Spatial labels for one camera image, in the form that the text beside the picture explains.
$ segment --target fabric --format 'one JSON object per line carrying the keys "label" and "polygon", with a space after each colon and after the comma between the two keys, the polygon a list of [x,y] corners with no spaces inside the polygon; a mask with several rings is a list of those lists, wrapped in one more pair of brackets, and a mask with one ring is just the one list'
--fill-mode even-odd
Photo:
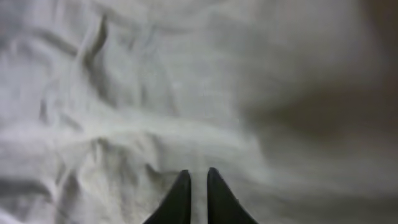
{"label": "fabric", "polygon": [[393,123],[393,101],[352,97],[388,113],[353,111],[316,139],[306,131],[329,123],[313,118],[340,107],[309,120],[289,107],[309,90],[384,85],[389,54],[362,13],[332,0],[0,1],[0,223],[142,223],[182,169],[192,223],[206,223],[209,167],[259,223],[397,223],[396,131],[374,126]]}

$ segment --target gray fabric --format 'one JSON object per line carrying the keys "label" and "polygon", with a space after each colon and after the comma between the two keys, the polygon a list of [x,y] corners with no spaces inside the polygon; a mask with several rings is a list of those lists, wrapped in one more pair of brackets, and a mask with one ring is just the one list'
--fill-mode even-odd
{"label": "gray fabric", "polygon": [[209,167],[259,223],[397,223],[380,42],[358,1],[2,0],[0,223],[142,223],[182,169],[206,223]]}

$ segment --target black prong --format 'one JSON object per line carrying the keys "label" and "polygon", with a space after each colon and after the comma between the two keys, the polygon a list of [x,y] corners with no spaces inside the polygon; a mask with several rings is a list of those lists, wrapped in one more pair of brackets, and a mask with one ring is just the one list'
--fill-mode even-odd
{"label": "black prong", "polygon": [[257,224],[215,168],[207,174],[207,217],[208,224]]}
{"label": "black prong", "polygon": [[189,224],[190,222],[191,177],[187,170],[183,170],[158,209],[144,224]]}

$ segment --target black pointed object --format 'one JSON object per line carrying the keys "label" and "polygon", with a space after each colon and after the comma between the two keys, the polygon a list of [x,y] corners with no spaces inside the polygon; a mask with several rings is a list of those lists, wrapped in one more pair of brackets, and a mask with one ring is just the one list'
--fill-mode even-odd
{"label": "black pointed object", "polygon": [[207,217],[208,224],[257,224],[215,168],[207,174]]}
{"label": "black pointed object", "polygon": [[163,202],[144,224],[189,223],[191,223],[191,177],[187,170],[183,170]]}

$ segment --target wrinkled fabric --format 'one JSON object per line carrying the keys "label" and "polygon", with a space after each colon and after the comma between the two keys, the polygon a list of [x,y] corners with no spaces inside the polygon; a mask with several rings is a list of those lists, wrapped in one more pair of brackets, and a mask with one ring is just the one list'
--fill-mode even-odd
{"label": "wrinkled fabric", "polygon": [[0,1],[0,223],[142,223],[182,169],[206,223],[209,167],[259,223],[397,223],[394,101],[353,97],[379,119],[326,138],[313,118],[340,105],[302,119],[308,89],[383,85],[365,21],[358,1]]}

